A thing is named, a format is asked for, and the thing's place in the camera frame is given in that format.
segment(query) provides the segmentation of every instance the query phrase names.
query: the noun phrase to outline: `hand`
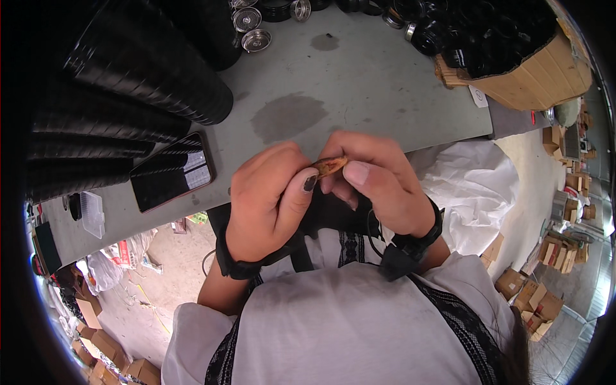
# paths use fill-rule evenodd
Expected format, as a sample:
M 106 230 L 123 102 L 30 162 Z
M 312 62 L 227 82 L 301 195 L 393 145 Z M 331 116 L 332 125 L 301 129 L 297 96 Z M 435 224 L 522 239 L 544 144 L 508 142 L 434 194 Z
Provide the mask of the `hand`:
M 413 168 L 392 139 L 358 132 L 330 135 L 321 158 L 346 155 L 349 163 L 321 180 L 324 194 L 333 193 L 357 209 L 357 193 L 372 202 L 376 217 L 396 234 L 422 238 L 434 226 L 434 209 Z
M 234 260 L 260 261 L 293 236 L 317 183 L 310 164 L 289 141 L 258 153 L 233 174 L 226 240 Z

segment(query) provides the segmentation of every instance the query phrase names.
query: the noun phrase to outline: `clear plastic container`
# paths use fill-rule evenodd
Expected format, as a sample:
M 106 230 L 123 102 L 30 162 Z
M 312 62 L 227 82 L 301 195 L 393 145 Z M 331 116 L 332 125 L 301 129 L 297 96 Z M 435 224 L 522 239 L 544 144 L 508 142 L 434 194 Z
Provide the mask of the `clear plastic container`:
M 105 213 L 103 213 L 103 198 L 91 192 L 79 194 L 81 200 L 81 223 L 83 229 L 98 239 L 105 235 Z

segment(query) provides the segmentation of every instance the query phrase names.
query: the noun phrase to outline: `person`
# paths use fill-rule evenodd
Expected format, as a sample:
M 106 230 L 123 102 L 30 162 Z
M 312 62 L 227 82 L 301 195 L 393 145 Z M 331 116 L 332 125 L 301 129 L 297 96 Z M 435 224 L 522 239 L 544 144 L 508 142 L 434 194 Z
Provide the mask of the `person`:
M 367 198 L 395 234 L 435 226 L 396 142 L 336 131 L 320 158 L 342 155 L 349 162 L 320 180 L 323 195 L 350 213 Z M 233 175 L 224 239 L 234 261 L 261 261 L 298 231 L 318 194 L 309 165 L 284 142 Z M 223 276 L 217 247 L 197 303 L 175 311 L 163 384 L 529 383 L 520 314 L 477 256 L 450 253 L 439 237 L 415 274 L 389 282 L 378 272 L 386 244 L 370 236 L 317 229 L 304 237 L 310 268 L 285 256 L 245 280 Z

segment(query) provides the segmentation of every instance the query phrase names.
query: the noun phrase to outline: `hair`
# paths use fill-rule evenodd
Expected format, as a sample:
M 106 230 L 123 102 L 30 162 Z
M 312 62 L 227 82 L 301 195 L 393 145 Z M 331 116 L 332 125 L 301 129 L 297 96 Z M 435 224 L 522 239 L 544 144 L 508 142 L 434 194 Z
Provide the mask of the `hair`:
M 529 385 L 529 334 L 522 322 L 522 315 L 517 307 L 511 306 L 515 318 L 512 338 L 501 356 L 501 365 L 510 385 Z

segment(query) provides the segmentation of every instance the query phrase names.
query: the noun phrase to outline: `wet spot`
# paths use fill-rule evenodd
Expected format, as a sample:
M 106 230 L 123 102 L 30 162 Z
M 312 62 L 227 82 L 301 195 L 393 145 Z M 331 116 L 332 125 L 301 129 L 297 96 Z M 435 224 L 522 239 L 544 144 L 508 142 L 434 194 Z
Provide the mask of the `wet spot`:
M 327 130 L 327 132 L 334 132 L 334 131 L 338 131 L 338 130 L 343 130 L 344 127 L 342 127 L 341 125 L 337 124 L 335 126 L 332 126 L 329 128 L 329 130 Z
M 323 104 L 313 97 L 301 96 L 300 92 L 289 94 L 267 102 L 250 123 L 263 144 L 291 139 L 327 116 Z
M 340 39 L 329 33 L 320 34 L 312 38 L 310 46 L 319 51 L 333 51 L 338 48 L 338 41 L 340 41 Z
M 235 101 L 239 102 L 240 100 L 246 99 L 249 95 L 250 91 L 241 92 L 235 97 Z

